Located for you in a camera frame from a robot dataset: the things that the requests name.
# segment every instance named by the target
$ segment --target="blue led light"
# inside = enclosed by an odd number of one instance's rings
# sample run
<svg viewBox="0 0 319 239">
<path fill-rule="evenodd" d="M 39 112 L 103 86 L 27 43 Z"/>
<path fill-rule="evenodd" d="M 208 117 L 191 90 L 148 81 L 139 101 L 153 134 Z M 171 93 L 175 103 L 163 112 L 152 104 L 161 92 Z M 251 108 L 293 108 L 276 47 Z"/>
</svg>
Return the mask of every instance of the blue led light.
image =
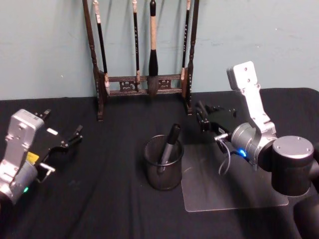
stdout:
<svg viewBox="0 0 319 239">
<path fill-rule="evenodd" d="M 243 156 L 244 158 L 247 156 L 246 152 L 243 149 L 239 149 L 238 152 Z"/>
</svg>

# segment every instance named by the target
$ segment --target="teal wall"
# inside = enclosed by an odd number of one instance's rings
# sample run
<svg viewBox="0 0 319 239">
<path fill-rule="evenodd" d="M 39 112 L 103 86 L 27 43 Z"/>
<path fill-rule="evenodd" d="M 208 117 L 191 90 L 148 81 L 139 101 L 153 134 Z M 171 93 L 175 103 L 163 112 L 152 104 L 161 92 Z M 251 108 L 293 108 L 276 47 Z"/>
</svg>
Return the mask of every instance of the teal wall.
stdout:
<svg viewBox="0 0 319 239">
<path fill-rule="evenodd" d="M 185 5 L 157 0 L 160 74 L 180 72 Z M 201 0 L 193 92 L 229 90 L 226 68 L 248 60 L 262 88 L 319 90 L 318 9 L 318 0 Z M 100 0 L 100 11 L 109 75 L 135 75 L 131 0 Z M 149 1 L 138 0 L 138 11 L 141 70 L 147 74 Z M 0 79 L 0 99 L 94 95 L 82 1 L 3 0 Z"/>
</svg>

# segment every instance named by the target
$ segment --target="cable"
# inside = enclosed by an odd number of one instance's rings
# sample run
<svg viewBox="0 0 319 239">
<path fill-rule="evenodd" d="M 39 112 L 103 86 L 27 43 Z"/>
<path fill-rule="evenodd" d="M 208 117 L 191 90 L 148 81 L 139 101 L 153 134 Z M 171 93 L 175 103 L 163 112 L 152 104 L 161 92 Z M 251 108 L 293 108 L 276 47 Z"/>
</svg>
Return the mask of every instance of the cable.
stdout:
<svg viewBox="0 0 319 239">
<path fill-rule="evenodd" d="M 221 176 L 224 176 L 228 172 L 228 169 L 230 167 L 230 151 L 229 151 L 227 145 L 221 139 L 218 141 L 226 148 L 227 154 L 228 154 L 228 165 L 227 165 L 227 168 L 225 169 L 224 173 L 221 174 L 221 169 L 223 168 L 224 164 L 226 163 L 226 159 L 222 162 L 222 164 L 220 165 L 220 167 L 218 169 L 218 174 Z"/>
</svg>

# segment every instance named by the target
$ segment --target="white sticker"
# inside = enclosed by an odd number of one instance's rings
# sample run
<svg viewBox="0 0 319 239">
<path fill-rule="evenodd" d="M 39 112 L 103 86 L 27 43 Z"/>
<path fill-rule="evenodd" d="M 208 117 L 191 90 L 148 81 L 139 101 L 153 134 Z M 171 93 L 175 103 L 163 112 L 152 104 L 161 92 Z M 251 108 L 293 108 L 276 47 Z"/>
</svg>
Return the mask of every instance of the white sticker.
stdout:
<svg viewBox="0 0 319 239">
<path fill-rule="evenodd" d="M 225 133 L 225 131 L 224 131 L 223 129 L 221 129 L 221 128 L 218 128 L 218 131 L 219 131 L 220 133 Z"/>
<path fill-rule="evenodd" d="M 53 130 L 53 129 L 51 129 L 51 128 L 48 128 L 46 131 L 48 131 L 51 134 L 58 135 L 58 132 Z"/>
</svg>

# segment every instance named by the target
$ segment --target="mesh pen holder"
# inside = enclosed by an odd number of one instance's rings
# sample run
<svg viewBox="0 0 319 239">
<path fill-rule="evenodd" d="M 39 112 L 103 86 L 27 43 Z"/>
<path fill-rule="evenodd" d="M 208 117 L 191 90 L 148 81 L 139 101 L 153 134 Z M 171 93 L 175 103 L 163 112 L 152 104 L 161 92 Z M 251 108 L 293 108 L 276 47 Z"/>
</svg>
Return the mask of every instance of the mesh pen holder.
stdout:
<svg viewBox="0 0 319 239">
<path fill-rule="evenodd" d="M 168 163 L 160 164 L 160 158 L 167 141 L 166 135 L 154 136 L 145 146 L 144 159 L 147 165 L 147 178 L 152 187 L 158 190 L 171 190 L 180 184 L 181 158 L 183 145 L 177 140 L 170 154 Z"/>
</svg>

